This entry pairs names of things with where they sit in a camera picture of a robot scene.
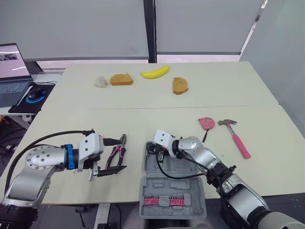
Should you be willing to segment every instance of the laptop screen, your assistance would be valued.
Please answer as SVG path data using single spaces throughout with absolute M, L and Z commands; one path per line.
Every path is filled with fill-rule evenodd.
M 31 78 L 16 44 L 0 45 L 0 81 Z

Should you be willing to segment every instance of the pink tape measure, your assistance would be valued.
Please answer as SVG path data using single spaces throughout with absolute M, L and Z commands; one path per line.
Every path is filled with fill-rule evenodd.
M 198 121 L 199 121 L 200 125 L 202 126 L 202 128 L 204 130 L 206 130 L 205 135 L 204 135 L 203 140 L 202 140 L 202 142 L 205 142 L 208 131 L 210 129 L 214 128 L 215 122 L 212 118 L 209 118 L 209 117 L 200 118 L 200 119 L 198 119 Z

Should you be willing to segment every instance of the hammer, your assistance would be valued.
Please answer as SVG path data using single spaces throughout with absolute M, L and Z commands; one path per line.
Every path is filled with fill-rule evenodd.
M 232 133 L 233 140 L 234 140 L 235 144 L 237 145 L 239 151 L 242 153 L 242 155 L 245 159 L 248 159 L 251 157 L 251 155 L 248 153 L 246 147 L 243 145 L 239 136 L 236 133 L 234 133 L 234 131 L 231 127 L 231 124 L 235 125 L 236 123 L 237 123 L 236 121 L 233 121 L 230 119 L 224 119 L 223 121 L 218 122 L 219 125 L 226 125 L 229 128 L 229 130 Z

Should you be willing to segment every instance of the toast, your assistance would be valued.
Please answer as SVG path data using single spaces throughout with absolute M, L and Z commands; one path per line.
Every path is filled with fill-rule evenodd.
M 126 73 L 126 74 L 116 74 L 113 77 L 110 78 L 110 83 L 113 86 L 117 85 L 131 85 L 133 84 L 132 77 Z
M 187 81 L 180 77 L 175 77 L 173 79 L 173 93 L 182 94 L 186 92 L 189 88 L 187 87 Z

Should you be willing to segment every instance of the gray tool case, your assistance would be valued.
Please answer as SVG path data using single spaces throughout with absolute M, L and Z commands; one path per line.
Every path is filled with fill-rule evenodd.
M 160 163 L 164 172 L 173 177 L 185 177 L 199 171 L 197 165 L 183 159 L 164 157 Z M 140 185 L 139 214 L 143 219 L 204 219 L 206 206 L 199 177 L 169 179 L 159 170 L 156 156 L 145 147 L 144 170 Z M 159 205 L 144 205 L 144 198 L 159 198 Z M 170 198 L 184 199 L 184 206 L 170 206 Z

